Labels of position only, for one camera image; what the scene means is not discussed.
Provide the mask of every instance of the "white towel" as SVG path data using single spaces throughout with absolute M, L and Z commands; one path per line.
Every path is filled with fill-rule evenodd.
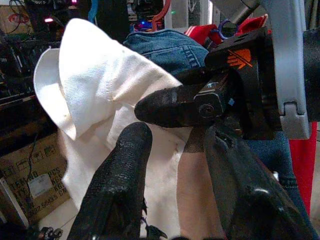
M 63 183 L 78 208 L 120 132 L 138 121 L 136 103 L 156 90 L 180 84 L 153 62 L 81 19 L 69 22 L 60 49 L 42 54 L 34 72 L 34 89 L 44 110 L 62 130 L 68 164 Z M 147 222 L 171 238 L 180 234 L 177 171 L 191 129 L 155 125 L 150 129 L 153 143 L 144 192 Z

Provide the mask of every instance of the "blue denim jeans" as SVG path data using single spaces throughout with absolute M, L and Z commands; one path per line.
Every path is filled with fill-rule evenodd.
M 172 75 L 184 70 L 204 67 L 208 51 L 188 36 L 169 29 L 157 32 L 135 32 L 128 35 L 123 43 Z M 311 225 L 305 205 L 301 199 L 296 177 L 292 168 L 289 141 L 281 131 L 274 140 L 248 140 L 250 149 L 271 172 L 278 172 L 279 182 L 300 211 L 305 223 L 313 234 L 319 237 Z

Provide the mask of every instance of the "orange sticker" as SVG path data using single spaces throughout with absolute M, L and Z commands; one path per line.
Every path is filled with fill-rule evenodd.
M 237 51 L 228 50 L 230 55 L 228 56 L 227 63 L 230 67 L 239 66 L 238 70 L 242 69 L 244 66 L 248 65 L 252 67 L 251 62 L 251 52 L 249 49 L 241 49 Z

